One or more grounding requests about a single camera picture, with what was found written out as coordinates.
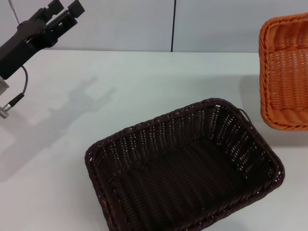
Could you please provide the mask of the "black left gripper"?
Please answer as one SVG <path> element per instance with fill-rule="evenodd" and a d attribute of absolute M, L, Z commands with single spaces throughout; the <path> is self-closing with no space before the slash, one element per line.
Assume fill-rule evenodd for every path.
<path fill-rule="evenodd" d="M 63 9 L 60 0 L 52 0 L 47 8 L 40 8 L 18 25 L 16 33 L 0 47 L 0 77 L 8 79 L 38 51 L 53 46 L 55 41 L 51 35 L 65 34 L 77 24 L 76 18 L 85 12 L 80 1 L 74 0 L 67 10 L 47 25 Z"/>

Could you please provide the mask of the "dark brown wicker basket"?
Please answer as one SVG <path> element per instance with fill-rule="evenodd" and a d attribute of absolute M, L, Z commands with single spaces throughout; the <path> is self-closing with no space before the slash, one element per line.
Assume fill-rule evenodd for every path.
<path fill-rule="evenodd" d="M 220 98 L 97 141 L 85 165 L 109 231 L 201 231 L 285 178 L 247 114 Z"/>

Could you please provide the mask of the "orange wicker basket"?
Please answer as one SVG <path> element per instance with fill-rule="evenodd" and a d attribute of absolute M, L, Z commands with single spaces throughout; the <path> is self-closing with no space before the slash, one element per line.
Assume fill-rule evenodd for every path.
<path fill-rule="evenodd" d="M 258 54 L 264 122 L 277 130 L 308 131 L 308 13 L 266 21 Z"/>

